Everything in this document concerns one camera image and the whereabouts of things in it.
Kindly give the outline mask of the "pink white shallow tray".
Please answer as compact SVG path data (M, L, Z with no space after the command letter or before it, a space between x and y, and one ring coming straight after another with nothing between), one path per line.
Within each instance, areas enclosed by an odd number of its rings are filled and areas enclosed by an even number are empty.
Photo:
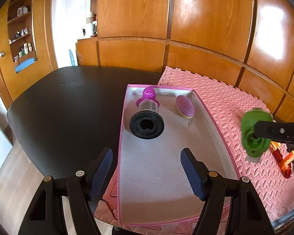
M189 148L209 170L238 179L234 158L203 98L195 90L154 87L165 123L154 139L140 139L130 131L130 119L138 111L136 101L144 85L128 85L122 111L118 154L118 219L123 225L149 226L197 218L203 202L194 195L180 155ZM187 96L194 105L193 118L180 115L176 97Z

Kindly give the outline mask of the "pink foam puzzle mat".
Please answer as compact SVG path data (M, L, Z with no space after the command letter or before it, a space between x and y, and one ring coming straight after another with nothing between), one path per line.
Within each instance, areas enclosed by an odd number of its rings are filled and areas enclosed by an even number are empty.
M118 167L95 217L139 234L273 234L294 211L294 124L224 83L167 68L126 88Z

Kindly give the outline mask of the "wooden wall cabinet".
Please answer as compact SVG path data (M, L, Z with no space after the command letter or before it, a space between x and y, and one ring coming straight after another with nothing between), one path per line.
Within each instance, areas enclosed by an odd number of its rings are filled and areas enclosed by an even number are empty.
M294 7L288 0L96 0L79 65L196 73L294 122Z

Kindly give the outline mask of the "purple perforated dome toy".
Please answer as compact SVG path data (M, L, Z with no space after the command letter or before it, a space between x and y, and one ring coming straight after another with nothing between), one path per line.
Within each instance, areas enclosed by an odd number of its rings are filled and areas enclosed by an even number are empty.
M157 100L156 92L153 87L147 87L143 90L142 97L136 101L136 106L138 107L140 103L144 100L154 101L158 106L160 106L160 103Z

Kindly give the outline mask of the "red puzzle piece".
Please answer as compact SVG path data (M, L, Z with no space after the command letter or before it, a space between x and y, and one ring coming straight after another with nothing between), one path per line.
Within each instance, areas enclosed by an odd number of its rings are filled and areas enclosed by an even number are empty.
M282 159L284 159L283 155L280 152L280 149L279 149L280 147L281 147L281 143L277 143L274 141L270 142L270 152L272 153L273 157L277 161L279 168L280 168L280 163L281 163ZM292 175L291 164L288 165L288 169L285 172L281 171L281 173L286 179L290 178Z

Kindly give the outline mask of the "green white plug device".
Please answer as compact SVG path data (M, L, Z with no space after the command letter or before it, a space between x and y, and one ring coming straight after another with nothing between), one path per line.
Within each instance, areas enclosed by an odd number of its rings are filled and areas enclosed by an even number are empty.
M271 140L260 136L257 131L258 122L273 122L272 115L261 108L253 108L247 111L241 119L242 147L250 158L259 158L269 149Z

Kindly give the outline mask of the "black rimmed clear jar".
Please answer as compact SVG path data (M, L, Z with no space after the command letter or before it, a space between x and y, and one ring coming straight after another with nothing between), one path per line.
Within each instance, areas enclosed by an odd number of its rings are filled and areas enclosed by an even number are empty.
M131 132L140 139L159 137L165 129L165 123L159 114L158 104L146 99L139 103L138 109L130 119Z

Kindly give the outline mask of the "blue foam mat piece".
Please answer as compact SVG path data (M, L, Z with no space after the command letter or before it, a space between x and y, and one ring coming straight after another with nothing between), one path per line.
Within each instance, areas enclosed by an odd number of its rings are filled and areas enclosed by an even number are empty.
M76 66L76 64L75 64L75 59L74 59L74 55L73 55L71 49L69 50L69 56L70 56L70 62L71 62L71 65L72 65L72 66Z

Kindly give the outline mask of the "wooden door with shelves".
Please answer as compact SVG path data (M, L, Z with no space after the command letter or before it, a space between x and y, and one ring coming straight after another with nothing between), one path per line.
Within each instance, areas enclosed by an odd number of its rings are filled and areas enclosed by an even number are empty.
M5 107L56 69L51 0L6 0L0 8L0 97Z

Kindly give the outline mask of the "orange building block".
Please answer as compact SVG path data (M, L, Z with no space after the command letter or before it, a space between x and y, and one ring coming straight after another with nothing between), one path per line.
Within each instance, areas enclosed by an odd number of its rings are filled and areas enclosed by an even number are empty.
M280 168L283 172L285 172L288 169L288 165L294 161L294 150L291 150L291 152L287 155L286 158L282 159L280 163Z

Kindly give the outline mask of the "purple oval case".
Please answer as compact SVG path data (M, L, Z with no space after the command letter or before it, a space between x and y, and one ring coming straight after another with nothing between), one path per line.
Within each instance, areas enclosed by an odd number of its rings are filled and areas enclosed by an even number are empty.
M177 96L176 107L181 116L187 119L193 118L195 113L194 105L187 96Z

